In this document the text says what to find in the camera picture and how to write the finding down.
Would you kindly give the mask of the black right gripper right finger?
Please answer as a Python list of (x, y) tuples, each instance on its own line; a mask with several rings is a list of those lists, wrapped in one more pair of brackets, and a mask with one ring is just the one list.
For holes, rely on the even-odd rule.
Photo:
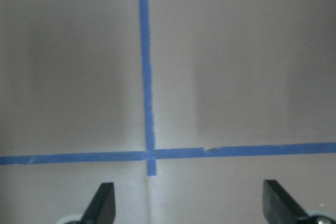
[(263, 214), (270, 224), (315, 223), (307, 212), (276, 180), (264, 180), (262, 191)]

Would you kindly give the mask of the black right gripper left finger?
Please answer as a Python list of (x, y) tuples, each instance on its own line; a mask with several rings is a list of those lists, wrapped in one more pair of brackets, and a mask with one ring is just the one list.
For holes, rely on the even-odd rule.
[(116, 218), (115, 203), (114, 183), (102, 183), (79, 223), (113, 224)]

